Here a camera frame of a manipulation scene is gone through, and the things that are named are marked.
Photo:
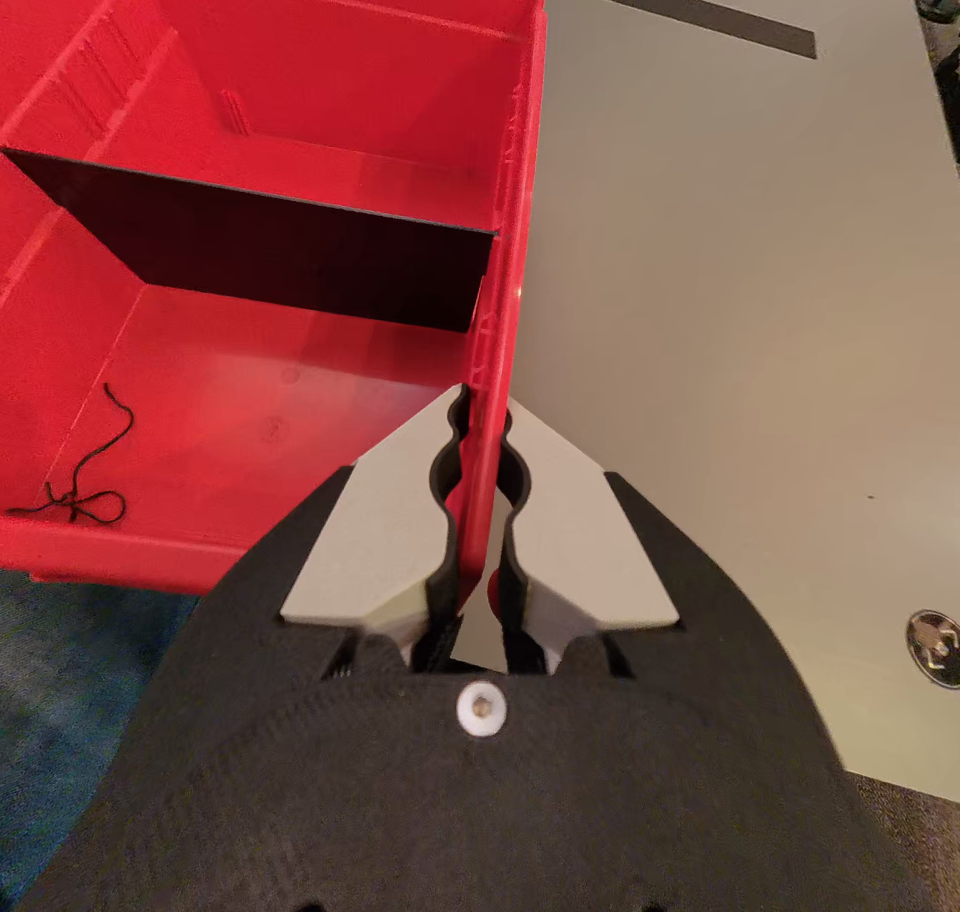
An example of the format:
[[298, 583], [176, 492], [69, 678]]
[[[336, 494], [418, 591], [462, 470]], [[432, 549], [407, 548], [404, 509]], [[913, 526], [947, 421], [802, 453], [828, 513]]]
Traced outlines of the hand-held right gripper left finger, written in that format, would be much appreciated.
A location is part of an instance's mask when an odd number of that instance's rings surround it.
[[420, 636], [427, 581], [448, 552], [450, 511], [431, 484], [442, 449], [455, 444], [450, 388], [350, 467], [282, 607], [291, 623]]

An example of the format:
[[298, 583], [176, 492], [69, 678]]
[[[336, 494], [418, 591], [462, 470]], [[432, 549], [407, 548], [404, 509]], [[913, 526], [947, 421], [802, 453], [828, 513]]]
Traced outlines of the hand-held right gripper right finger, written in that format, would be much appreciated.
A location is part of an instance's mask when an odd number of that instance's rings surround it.
[[602, 467], [516, 400], [505, 458], [519, 497], [504, 538], [517, 575], [519, 624], [535, 641], [665, 628], [679, 620]]

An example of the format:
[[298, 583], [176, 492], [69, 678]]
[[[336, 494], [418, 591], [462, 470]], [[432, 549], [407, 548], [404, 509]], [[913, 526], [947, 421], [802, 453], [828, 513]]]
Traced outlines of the red plastic bin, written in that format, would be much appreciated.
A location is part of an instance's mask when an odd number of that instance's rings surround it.
[[2, 147], [492, 231], [465, 333], [141, 281], [2, 154], [2, 567], [205, 594], [465, 386], [478, 578], [546, 0], [2, 0]]

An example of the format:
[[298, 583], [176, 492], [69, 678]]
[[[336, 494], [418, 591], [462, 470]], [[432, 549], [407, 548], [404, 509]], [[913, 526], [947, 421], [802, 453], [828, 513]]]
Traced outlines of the black plastic bin divider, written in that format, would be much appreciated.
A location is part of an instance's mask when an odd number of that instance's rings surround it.
[[496, 240], [14, 147], [2, 154], [150, 285], [465, 333]]

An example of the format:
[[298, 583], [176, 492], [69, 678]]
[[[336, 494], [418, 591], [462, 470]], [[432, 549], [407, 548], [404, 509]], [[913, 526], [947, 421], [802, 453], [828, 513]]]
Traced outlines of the person's blue jeans leg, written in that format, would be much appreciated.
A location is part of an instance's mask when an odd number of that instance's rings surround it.
[[1, 573], [1, 909], [66, 840], [198, 596]]

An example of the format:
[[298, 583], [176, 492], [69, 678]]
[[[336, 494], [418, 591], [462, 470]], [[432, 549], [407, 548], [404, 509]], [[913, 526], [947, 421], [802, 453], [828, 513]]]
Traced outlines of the round metal desk grommet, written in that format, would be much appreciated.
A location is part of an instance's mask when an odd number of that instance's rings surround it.
[[919, 610], [907, 620], [905, 641], [924, 678], [941, 689], [959, 690], [958, 622], [934, 610]]

